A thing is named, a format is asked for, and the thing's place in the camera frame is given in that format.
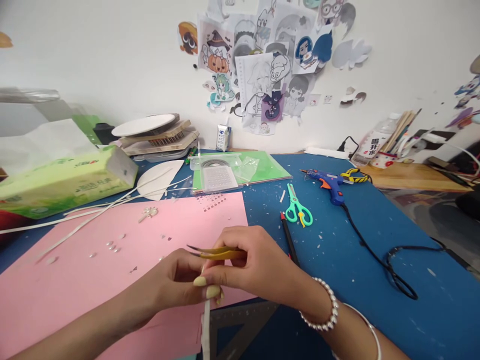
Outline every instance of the mug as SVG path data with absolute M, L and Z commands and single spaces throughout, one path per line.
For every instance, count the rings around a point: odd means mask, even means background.
M 379 169 L 386 169 L 392 166 L 397 160 L 397 155 L 377 152 L 376 155 L 370 160 L 370 165 Z

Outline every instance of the water bottle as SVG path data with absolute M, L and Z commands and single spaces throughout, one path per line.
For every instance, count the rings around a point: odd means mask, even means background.
M 390 116 L 380 121 L 360 143 L 351 162 L 356 166 L 365 166 L 379 152 L 383 145 L 397 129 L 397 121 L 402 115 L 392 112 Z

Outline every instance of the yellow pliers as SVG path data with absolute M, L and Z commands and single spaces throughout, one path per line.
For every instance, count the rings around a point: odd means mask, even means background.
M 352 174 L 354 174 L 354 173 L 360 173 L 363 176 L 353 177 Z M 364 182 L 368 181 L 369 179 L 371 179 L 370 175 L 364 174 L 363 172 L 361 172 L 357 168 L 348 169 L 346 172 L 341 173 L 340 176 L 342 178 L 344 178 L 345 180 L 349 180 L 349 181 L 354 182 L 354 183 L 364 183 Z
M 233 260 L 233 259 L 246 259 L 247 252 L 239 249 L 238 247 L 223 246 L 215 249 L 201 249 L 195 246 L 187 245 L 190 249 L 196 252 L 190 252 L 190 254 L 208 260 Z

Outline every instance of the tweezers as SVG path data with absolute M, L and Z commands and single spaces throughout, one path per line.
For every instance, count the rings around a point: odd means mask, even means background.
M 190 252 L 190 254 L 208 260 L 233 260 L 233 259 L 246 259 L 247 252 L 239 249 L 238 247 L 223 246 L 215 249 L 201 249 L 195 246 L 187 245 L 190 249 L 196 252 Z

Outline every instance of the pumpkin drawing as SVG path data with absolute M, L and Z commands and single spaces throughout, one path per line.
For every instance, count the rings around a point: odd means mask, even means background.
M 227 59 L 214 54 L 208 57 L 208 68 L 214 73 L 228 73 L 230 70 Z

